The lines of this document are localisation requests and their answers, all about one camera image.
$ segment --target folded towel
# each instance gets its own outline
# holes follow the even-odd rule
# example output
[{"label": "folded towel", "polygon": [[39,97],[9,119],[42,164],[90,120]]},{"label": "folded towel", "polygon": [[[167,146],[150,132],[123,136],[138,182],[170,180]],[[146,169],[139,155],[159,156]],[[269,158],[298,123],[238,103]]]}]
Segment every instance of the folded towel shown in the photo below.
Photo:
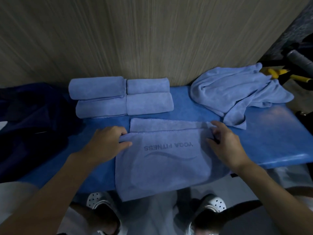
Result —
[{"label": "folded towel", "polygon": [[260,73],[261,63],[243,68],[214,68],[198,77],[190,97],[223,117],[226,125],[246,129],[245,110],[249,106],[270,107],[293,99],[277,79]]},{"label": "folded towel", "polygon": [[122,201],[211,182],[229,173],[205,138],[210,129],[128,133],[133,145],[115,160],[116,190]]},{"label": "folded towel", "polygon": [[126,97],[108,100],[78,101],[76,115],[78,118],[109,118],[126,115]]},{"label": "folded towel", "polygon": [[131,119],[130,133],[154,132],[166,130],[201,129],[214,127],[210,122],[164,120],[164,119]]},{"label": "folded towel", "polygon": [[143,94],[153,92],[170,92],[170,82],[168,79],[127,80],[127,94]]},{"label": "folded towel", "polygon": [[127,95],[127,114],[157,114],[174,110],[172,95],[169,92]]},{"label": "folded towel", "polygon": [[91,77],[72,79],[68,86],[74,100],[116,98],[126,95],[126,79],[123,77]]}]

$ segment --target wood grain panel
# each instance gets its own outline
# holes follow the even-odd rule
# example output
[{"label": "wood grain panel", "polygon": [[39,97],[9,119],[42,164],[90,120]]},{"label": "wood grain panel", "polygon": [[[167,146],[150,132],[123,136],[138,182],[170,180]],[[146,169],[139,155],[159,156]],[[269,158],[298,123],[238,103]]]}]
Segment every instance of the wood grain panel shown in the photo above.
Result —
[{"label": "wood grain panel", "polygon": [[0,0],[0,86],[253,64],[309,0]]}]

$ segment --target white shoe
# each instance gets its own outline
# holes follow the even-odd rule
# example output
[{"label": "white shoe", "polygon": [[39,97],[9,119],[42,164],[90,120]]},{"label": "white shoe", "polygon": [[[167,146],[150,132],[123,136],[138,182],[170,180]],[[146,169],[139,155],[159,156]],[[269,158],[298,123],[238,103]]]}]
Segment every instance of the white shoe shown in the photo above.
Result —
[{"label": "white shoe", "polygon": [[185,235],[194,235],[194,229],[191,223],[205,209],[210,209],[213,212],[220,213],[226,209],[226,205],[220,197],[217,197],[213,194],[207,195],[195,212],[191,222],[188,224]]},{"label": "white shoe", "polygon": [[[112,200],[111,196],[107,192],[95,192],[88,196],[87,199],[87,206],[92,209],[96,209],[99,205],[106,204],[119,219],[119,228],[118,233],[114,233],[116,235],[126,235],[128,229],[122,223],[122,216],[119,214],[114,201]],[[106,235],[103,231],[98,231],[101,235]]]}]

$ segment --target person's left arm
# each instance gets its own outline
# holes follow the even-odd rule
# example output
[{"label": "person's left arm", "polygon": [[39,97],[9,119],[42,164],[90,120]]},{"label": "person's left arm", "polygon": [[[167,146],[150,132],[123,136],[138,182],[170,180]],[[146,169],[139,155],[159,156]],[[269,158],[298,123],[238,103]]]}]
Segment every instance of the person's left arm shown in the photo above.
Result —
[{"label": "person's left arm", "polygon": [[91,141],[71,154],[60,171],[0,225],[0,234],[56,235],[80,185],[99,164],[114,158],[131,142],[119,143],[124,127],[97,130]]}]

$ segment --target person's right arm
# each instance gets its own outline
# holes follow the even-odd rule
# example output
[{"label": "person's right arm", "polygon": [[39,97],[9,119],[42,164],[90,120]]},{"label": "person's right arm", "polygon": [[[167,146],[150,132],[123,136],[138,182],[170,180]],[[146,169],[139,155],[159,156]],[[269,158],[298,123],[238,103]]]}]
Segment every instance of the person's right arm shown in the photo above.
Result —
[{"label": "person's right arm", "polygon": [[252,162],[239,137],[227,126],[212,121],[213,134],[220,143],[207,139],[217,157],[252,189],[268,214],[285,234],[313,234],[313,211],[278,185],[267,172]]}]

